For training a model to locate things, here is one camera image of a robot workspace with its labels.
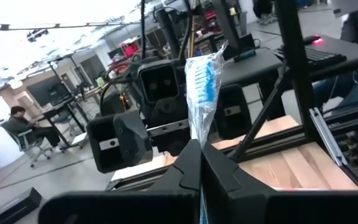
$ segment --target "plastic bag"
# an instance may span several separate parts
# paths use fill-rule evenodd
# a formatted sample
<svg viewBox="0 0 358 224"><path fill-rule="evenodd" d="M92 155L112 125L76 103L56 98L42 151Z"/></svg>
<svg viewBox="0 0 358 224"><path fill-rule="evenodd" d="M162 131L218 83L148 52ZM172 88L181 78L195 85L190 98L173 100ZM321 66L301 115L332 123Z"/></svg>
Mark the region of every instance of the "plastic bag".
<svg viewBox="0 0 358 224"><path fill-rule="evenodd" d="M186 99L191 138L204 148L216 111L224 65L223 44L217 53L188 58L186 61Z"/></svg>

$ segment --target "floor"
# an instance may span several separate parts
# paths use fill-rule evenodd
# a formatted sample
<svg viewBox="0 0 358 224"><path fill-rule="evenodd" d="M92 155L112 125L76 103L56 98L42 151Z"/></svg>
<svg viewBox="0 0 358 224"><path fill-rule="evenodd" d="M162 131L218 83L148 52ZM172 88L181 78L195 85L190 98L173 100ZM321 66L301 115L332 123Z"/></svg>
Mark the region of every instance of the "floor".
<svg viewBox="0 0 358 224"><path fill-rule="evenodd" d="M335 19L326 6L310 7L307 11L300 12L299 16L304 36L324 34L339 37L341 20ZM251 24L248 29L254 38L262 41L263 46L274 49L282 43L277 23L264 27ZM257 85L245 87L244 94L248 102L259 99ZM286 113L300 123L293 91L286 92L282 99ZM331 100L328 107L336 105L339 100ZM85 103L84 107L90 113L98 110L97 105L90 101ZM252 119L255 119L262 109L262 104L256 101L250 104L249 108ZM66 131L68 126L59 128ZM34 169L30 168L29 157L23 155L18 161L0 170L0 206L31 187L37 189L45 200L67 191L104 190L111 177L112 174L101 174L96 170L89 144L81 150L72 148L65 154L54 153L51 161L42 160L36 163ZM37 223L37 212L38 210L32 212L17 223Z"/></svg>

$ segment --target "keyboard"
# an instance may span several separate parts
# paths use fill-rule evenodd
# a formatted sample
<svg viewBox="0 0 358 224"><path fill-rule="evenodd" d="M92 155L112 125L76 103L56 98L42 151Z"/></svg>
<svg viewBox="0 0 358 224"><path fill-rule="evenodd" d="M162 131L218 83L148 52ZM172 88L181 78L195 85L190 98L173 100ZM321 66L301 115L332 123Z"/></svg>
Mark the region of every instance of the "keyboard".
<svg viewBox="0 0 358 224"><path fill-rule="evenodd" d="M331 52L322 52L319 50L312 49L310 47L305 47L306 57L308 58L309 68L312 71L326 68L337 63L346 61L346 56L331 53ZM282 48L275 50L275 55L284 59L284 52Z"/></svg>

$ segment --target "black box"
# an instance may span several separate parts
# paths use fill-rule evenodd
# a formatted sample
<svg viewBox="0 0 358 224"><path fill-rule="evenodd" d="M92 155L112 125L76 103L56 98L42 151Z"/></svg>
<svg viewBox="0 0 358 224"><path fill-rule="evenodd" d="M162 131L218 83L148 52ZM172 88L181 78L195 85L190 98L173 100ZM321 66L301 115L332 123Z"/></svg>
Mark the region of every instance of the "black box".
<svg viewBox="0 0 358 224"><path fill-rule="evenodd" d="M31 188L0 208L0 223L13 224L40 206L42 196Z"/></svg>

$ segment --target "red light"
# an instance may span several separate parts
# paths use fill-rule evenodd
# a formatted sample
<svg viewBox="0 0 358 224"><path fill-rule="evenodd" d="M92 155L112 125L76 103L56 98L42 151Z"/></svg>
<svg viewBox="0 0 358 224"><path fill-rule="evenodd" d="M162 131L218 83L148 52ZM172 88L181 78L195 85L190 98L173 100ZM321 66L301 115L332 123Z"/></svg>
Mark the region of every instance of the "red light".
<svg viewBox="0 0 358 224"><path fill-rule="evenodd" d="M324 40L322 38L313 41L313 44L322 44L324 42Z"/></svg>

